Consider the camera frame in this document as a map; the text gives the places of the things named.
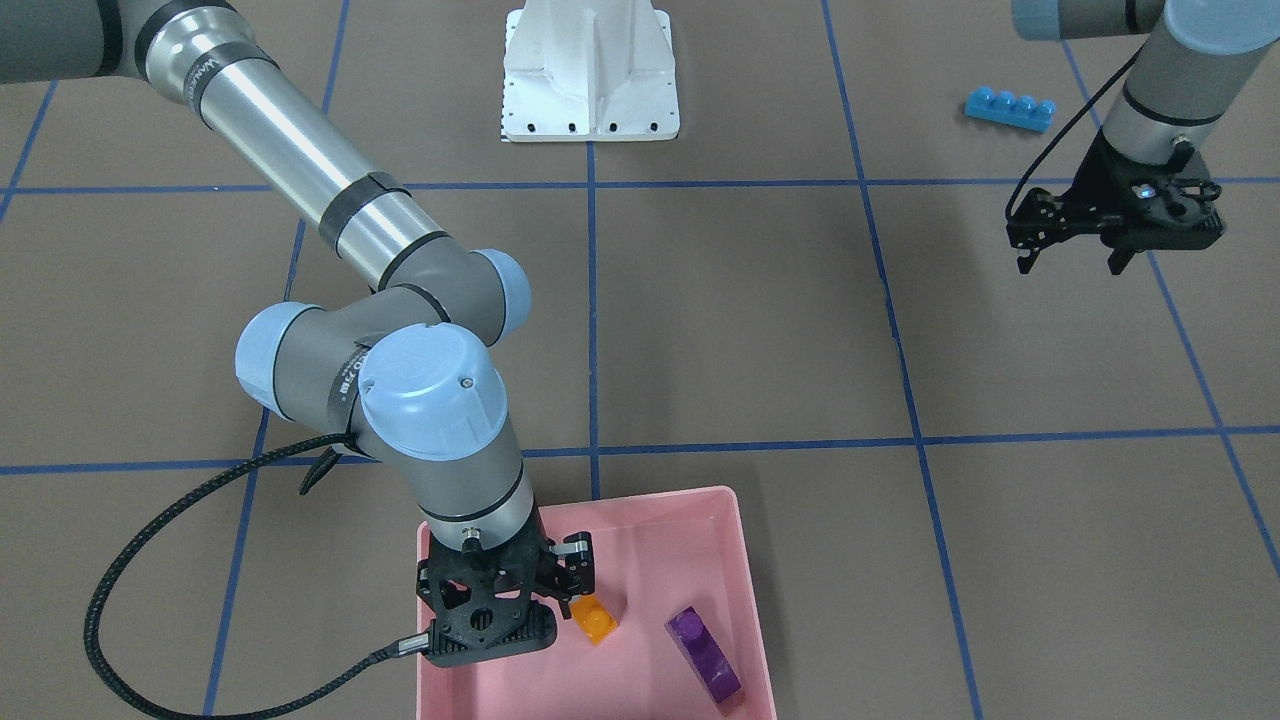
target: white plastic bracket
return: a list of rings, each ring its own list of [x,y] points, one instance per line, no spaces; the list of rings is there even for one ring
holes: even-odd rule
[[[680,132],[671,18],[650,0],[527,0],[507,15],[502,137],[671,140]]]

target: purple toy brick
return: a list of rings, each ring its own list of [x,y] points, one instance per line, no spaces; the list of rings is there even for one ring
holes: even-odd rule
[[[707,692],[710,693],[717,705],[742,689],[742,683],[737,680],[728,659],[716,644],[716,638],[703,624],[696,610],[686,607],[667,620],[667,632],[676,641],[685,660],[701,678],[703,685],[707,687]]]

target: black cable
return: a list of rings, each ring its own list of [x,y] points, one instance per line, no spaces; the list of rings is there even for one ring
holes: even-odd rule
[[[138,694],[137,691],[131,688],[129,684],[115,673],[115,669],[111,667],[111,665],[106,661],[106,657],[102,656],[102,648],[99,644],[99,628],[102,621],[102,607],[106,606],[106,598],[111,594],[111,589],[120,579],[120,574],[124,573],[124,569],[129,565],[133,557],[137,556],[142,547],[150,542],[156,533],[164,529],[165,525],[172,523],[174,518],[188,510],[192,505],[210,496],[214,491],[225,487],[237,478],[247,475],[252,470],[271,465],[273,462],[291,455],[298,455],[300,452],[324,447],[326,445],[348,445],[353,443],[355,439],[355,436],[351,433],[337,433],[305,439],[270,452],[264,452],[252,460],[241,462],[224,473],[219,473],[212,479],[188,492],[182,500],[174,502],[165,509],[164,512],[156,515],[154,520],[147,523],[147,525],[138,532],[138,534],[133,536],[133,539],[124,546],[124,550],[120,551],[111,565],[106,569],[102,579],[97,583],[97,589],[93,591],[93,597],[88,602],[88,611],[84,614],[84,655],[88,656],[88,662],[93,666],[93,671],[97,673],[97,676],[106,683],[106,687],[110,688],[111,692],[120,696],[120,700],[132,705],[137,710],[161,720],[266,720],[268,717],[279,717],[280,715],[293,712],[300,707],[306,707],[307,705],[311,705],[312,702],[338,689],[348,680],[365,671],[367,667],[384,660],[399,656],[396,652],[396,643],[392,643],[390,646],[369,653],[367,657],[352,665],[349,670],[338,675],[315,692],[268,710],[241,712],[236,715],[192,715],[161,707]]]
[[[1089,97],[1089,100],[1084,104],[1084,106],[1076,110],[1075,115],[1071,115],[1070,120],[1066,120],[1066,124],[1062,126],[1062,129],[1057,131],[1057,135],[1053,136],[1053,140],[1048,141],[1048,145],[1044,146],[1044,150],[1042,150],[1041,154],[1034,160],[1032,160],[1030,167],[1027,168],[1025,173],[1023,173],[1021,179],[1018,181],[1018,186],[1014,187],[1014,193],[1009,196],[1009,202],[1005,205],[1006,223],[1014,219],[1014,204],[1018,202],[1018,196],[1023,193],[1023,188],[1027,187],[1027,181],[1030,179],[1032,173],[1034,173],[1036,169],[1039,168],[1041,163],[1044,161],[1044,158],[1048,158],[1048,154],[1052,152],[1055,147],[1057,147],[1057,143],[1064,137],[1066,137],[1066,133],[1071,132],[1071,128],[1075,127],[1075,123],[1080,122],[1080,118],[1083,118],[1084,114],[1088,113],[1091,108],[1098,104],[1098,100],[1101,100],[1102,96],[1106,95],[1108,90],[1111,90],[1111,86],[1115,85],[1116,81],[1119,81],[1126,72],[1129,72],[1129,68],[1132,68],[1133,64],[1138,61],[1138,55],[1140,54],[1142,54],[1142,47],[1139,47],[1133,54],[1133,56],[1125,61],[1125,64],[1120,65],[1120,69],[1116,70],[1115,74],[1112,74],[1111,78],[1107,79],[1107,82],[1102,83],[1102,87],[1100,87],[1098,91],[1093,94],[1093,97]]]

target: pink tray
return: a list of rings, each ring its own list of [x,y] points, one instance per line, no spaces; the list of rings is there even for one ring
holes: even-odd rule
[[[548,650],[449,670],[419,656],[419,720],[777,720],[733,491],[620,497],[541,512],[556,541],[590,530],[596,597],[618,629],[593,646],[576,623],[561,620]],[[424,524],[419,557],[428,537]],[[690,605],[742,682],[719,707],[663,626]],[[425,628],[431,611],[417,607]]]

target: blue toy brick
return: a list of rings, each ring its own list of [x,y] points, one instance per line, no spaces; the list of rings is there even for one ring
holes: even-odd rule
[[[964,114],[980,120],[1004,123],[1036,132],[1044,132],[1053,124],[1053,110],[1057,108],[1052,100],[1039,104],[1030,95],[1015,97],[1007,90],[998,95],[989,87],[979,87],[969,95],[964,104]]]

